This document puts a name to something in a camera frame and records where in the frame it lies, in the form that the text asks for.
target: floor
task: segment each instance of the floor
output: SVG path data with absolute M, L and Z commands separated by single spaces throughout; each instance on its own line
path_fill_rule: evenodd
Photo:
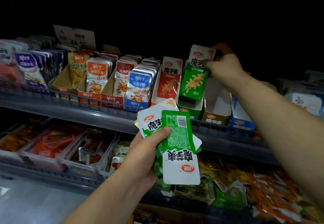
M 59 224 L 87 196 L 0 175 L 0 224 Z

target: yellow snack package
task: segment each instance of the yellow snack package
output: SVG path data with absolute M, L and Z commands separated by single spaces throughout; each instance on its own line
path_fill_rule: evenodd
M 90 57 L 87 54 L 77 52 L 70 52 L 67 56 L 69 60 L 72 88 L 77 88 L 83 77 L 87 74 L 86 62 Z

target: nutrition label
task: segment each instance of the nutrition label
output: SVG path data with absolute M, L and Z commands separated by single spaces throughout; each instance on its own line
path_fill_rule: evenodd
M 168 137 L 168 146 L 190 148 L 186 117 L 166 115 L 166 121 L 166 125 L 171 128 L 171 134 Z

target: upper shelf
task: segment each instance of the upper shelf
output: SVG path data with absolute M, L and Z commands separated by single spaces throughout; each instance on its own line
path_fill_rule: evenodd
M 49 95 L 0 87 L 0 107 L 87 124 L 114 131 L 137 134 L 136 114 L 107 107 L 78 103 Z M 279 165 L 263 141 L 201 127 L 205 122 L 194 120 L 193 133 L 206 150 Z

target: plastic bin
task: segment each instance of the plastic bin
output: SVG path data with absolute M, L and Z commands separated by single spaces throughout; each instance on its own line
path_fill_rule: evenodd
M 49 120 L 46 119 L 45 121 L 43 121 L 42 123 L 40 123 L 40 127 L 42 128 L 46 128 L 47 127 L 47 122 Z M 11 132 L 15 132 L 17 131 L 21 126 L 23 126 L 24 124 L 30 124 L 31 121 L 30 119 L 23 119 L 22 121 L 16 123 L 15 125 L 13 125 L 11 128 L 8 128 L 6 131 L 0 133 L 0 145 L 2 143 L 5 142 L 5 140 L 1 139 L 3 137 L 5 137 L 6 135 L 8 135 Z M 28 163 L 30 162 L 30 160 L 28 160 L 27 157 L 22 156 L 21 152 L 30 144 L 33 144 L 35 141 L 37 141 L 39 138 L 38 136 L 36 136 L 31 142 L 29 142 L 28 144 L 26 144 L 24 147 L 22 147 L 19 151 L 17 152 L 11 152 L 11 151 L 5 151 L 5 150 L 0 150 L 0 159 L 3 160 L 10 160 L 10 161 L 16 161 L 16 162 L 21 162 L 21 163 Z
M 108 164 L 109 166 L 111 165 L 112 158 L 115 155 L 115 150 L 119 142 L 124 142 L 124 141 L 132 141 L 134 137 L 128 137 L 128 136 L 119 136 L 114 144 L 111 143 L 111 151 L 110 153 L 105 153 L 98 163 L 98 172 L 103 176 L 104 179 L 107 179 L 111 174 L 107 171 L 105 171 L 105 167 Z
M 100 159 L 100 161 L 98 162 L 98 164 L 96 166 L 92 167 L 89 165 L 84 165 L 84 164 L 80 164 L 80 163 L 77 163 L 74 161 L 70 161 L 71 156 L 73 156 L 73 154 L 76 152 L 76 150 L 78 150 L 79 145 L 82 143 L 86 134 L 84 134 L 82 136 L 82 139 L 80 139 L 77 144 L 75 144 L 73 147 L 71 147 L 69 149 L 66 156 L 63 159 L 61 159 L 61 162 L 67 165 L 67 167 L 70 170 L 70 173 L 72 173 L 72 174 L 76 174 L 76 175 L 94 179 L 94 180 L 101 180 L 102 176 L 98 172 L 99 165 L 100 165 L 101 161 L 107 157 L 107 155 L 111 154 L 111 152 L 114 148 L 114 145 L 116 144 L 116 141 L 117 141 L 116 133 L 111 133 L 111 134 L 114 135 L 114 138 L 111 141 L 111 144 L 109 145 L 106 152 L 103 154 L 102 158 Z
M 83 138 L 85 135 L 84 133 L 81 133 L 79 136 L 75 138 L 74 141 L 72 141 L 61 153 L 58 157 L 56 158 L 50 158 L 46 156 L 41 156 L 34 154 L 32 152 L 34 145 L 36 142 L 44 136 L 50 129 L 52 129 L 54 126 L 51 126 L 50 128 L 46 129 L 42 134 L 40 134 L 37 139 L 33 143 L 29 143 L 21 152 L 21 155 L 27 156 L 34 164 L 36 167 L 41 168 L 41 169 L 48 169 L 48 170 L 53 170 L 53 171 L 59 171 L 63 172 L 66 169 L 66 165 L 61 163 L 61 159 L 64 158 L 64 156 L 67 154 L 70 148 L 74 147 L 77 143 L 80 142 L 80 140 Z

